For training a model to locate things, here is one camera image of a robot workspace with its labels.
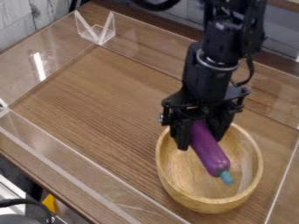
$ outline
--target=purple eggplant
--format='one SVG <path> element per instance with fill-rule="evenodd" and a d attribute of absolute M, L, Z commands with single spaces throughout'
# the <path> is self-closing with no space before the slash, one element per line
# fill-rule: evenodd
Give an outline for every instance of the purple eggplant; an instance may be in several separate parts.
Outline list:
<path fill-rule="evenodd" d="M 225 184 L 234 183 L 230 175 L 230 159 L 223 152 L 205 121 L 197 121 L 191 127 L 191 147 L 214 177 L 221 177 Z"/>

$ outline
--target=wooden bowl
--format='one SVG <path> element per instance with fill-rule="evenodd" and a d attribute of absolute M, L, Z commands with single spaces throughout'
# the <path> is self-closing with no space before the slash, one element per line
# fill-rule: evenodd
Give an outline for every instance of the wooden bowl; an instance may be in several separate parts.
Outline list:
<path fill-rule="evenodd" d="M 258 144 L 237 124 L 229 128 L 219 145 L 231 162 L 233 185 L 225 185 L 221 178 L 209 174 L 193 148 L 177 149 L 170 128 L 157 144 L 157 167 L 166 191 L 182 205 L 206 214 L 223 213 L 241 206 L 255 191 L 263 173 Z"/>

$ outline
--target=white wall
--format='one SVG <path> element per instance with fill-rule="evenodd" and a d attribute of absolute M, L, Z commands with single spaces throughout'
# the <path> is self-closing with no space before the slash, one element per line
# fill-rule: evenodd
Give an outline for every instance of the white wall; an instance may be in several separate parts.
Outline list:
<path fill-rule="evenodd" d="M 0 50 L 69 14 L 70 7 L 71 0 L 0 0 Z"/>

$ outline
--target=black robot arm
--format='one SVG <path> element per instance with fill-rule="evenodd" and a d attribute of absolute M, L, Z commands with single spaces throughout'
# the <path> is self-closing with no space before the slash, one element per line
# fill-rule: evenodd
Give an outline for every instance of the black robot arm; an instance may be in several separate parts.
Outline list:
<path fill-rule="evenodd" d="M 159 9 L 149 1 L 134 2 L 149 10 Z M 181 150 L 189 149 L 191 126 L 198 120 L 206 121 L 218 141 L 223 138 L 250 94 L 245 85 L 255 72 L 253 55 L 261 51 L 266 39 L 267 0 L 203 2 L 205 40 L 189 48 L 182 89 L 163 100 L 161 117 L 162 125 L 171 126 L 171 135 Z M 169 9 L 178 3 L 169 0 L 161 6 L 167 5 Z M 249 77 L 237 83 L 231 76 L 242 58 L 247 59 Z"/>

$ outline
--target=wooden surface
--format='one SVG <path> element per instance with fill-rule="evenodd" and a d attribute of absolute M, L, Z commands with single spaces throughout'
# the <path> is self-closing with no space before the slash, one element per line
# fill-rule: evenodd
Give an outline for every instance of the wooden surface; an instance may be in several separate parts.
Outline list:
<path fill-rule="evenodd" d="M 103 10 L 94 3 L 87 4 L 83 10 L 90 19 L 101 18 L 97 12 Z M 297 119 L 290 109 L 285 111 L 298 100 L 298 85 L 297 78 L 282 76 L 282 72 L 270 67 L 259 66 L 258 72 L 255 85 L 259 85 L 261 91 L 253 109 L 261 111 L 257 113 L 246 109 L 237 117 L 237 124 L 254 137 L 262 150 L 265 177 L 246 205 L 219 215 L 198 214 L 181 206 L 166 193 L 158 178 L 155 143 L 163 128 L 157 117 L 162 111 L 161 100 L 181 86 L 173 76 L 95 46 L 14 105 L 14 110 L 190 223 L 263 223 L 295 149 L 298 130 L 282 124 L 277 115 L 266 117 L 262 112 L 270 109 L 271 115 L 279 113 L 283 120 L 285 113 L 289 113 L 290 119 Z M 51 172 L 24 151 L 22 155 L 20 150 L 6 147 L 3 153 L 91 221 L 99 220 L 106 208 L 87 199 L 82 189 L 66 191 L 70 182 L 58 172 Z M 62 156 L 51 147 L 47 155 L 58 160 Z M 103 185 L 86 170 L 89 163 L 82 164 L 79 169 L 75 168 L 79 167 L 78 161 L 70 160 L 65 166 L 79 173 L 83 183 L 93 180 L 94 189 Z M 282 219 L 287 215 L 287 210 L 281 212 Z M 119 217 L 115 219 L 111 223 L 123 223 L 118 222 Z"/>
<path fill-rule="evenodd" d="M 262 153 L 251 135 L 237 125 L 219 143 L 231 161 L 234 184 L 225 185 L 201 163 L 193 148 L 181 151 L 170 129 L 159 137 L 155 160 L 159 178 L 173 198 L 193 211 L 222 214 L 239 207 L 258 188 L 263 174 Z"/>

